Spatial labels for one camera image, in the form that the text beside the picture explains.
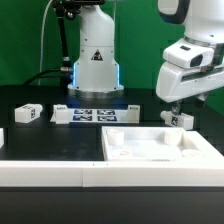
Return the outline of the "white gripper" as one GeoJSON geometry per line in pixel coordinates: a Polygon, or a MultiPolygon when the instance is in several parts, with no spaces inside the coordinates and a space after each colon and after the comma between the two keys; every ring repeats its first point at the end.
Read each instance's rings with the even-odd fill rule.
{"type": "Polygon", "coordinates": [[[203,108],[212,90],[224,87],[224,67],[216,67],[212,71],[201,72],[199,68],[183,69],[165,62],[158,75],[156,94],[165,102],[174,102],[171,112],[181,114],[182,99],[199,95],[195,106],[203,108]]]}

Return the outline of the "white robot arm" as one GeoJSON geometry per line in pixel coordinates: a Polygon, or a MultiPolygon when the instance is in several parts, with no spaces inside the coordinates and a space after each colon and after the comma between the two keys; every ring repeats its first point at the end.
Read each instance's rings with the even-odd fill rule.
{"type": "MultiPolygon", "coordinates": [[[[80,56],[73,65],[69,93],[85,97],[111,95],[123,90],[114,59],[113,19],[100,5],[105,0],[82,0],[80,56]]],[[[163,52],[157,96],[175,106],[195,96],[203,105],[212,90],[224,87],[224,0],[157,0],[163,21],[185,27],[184,37],[163,52]]]]}

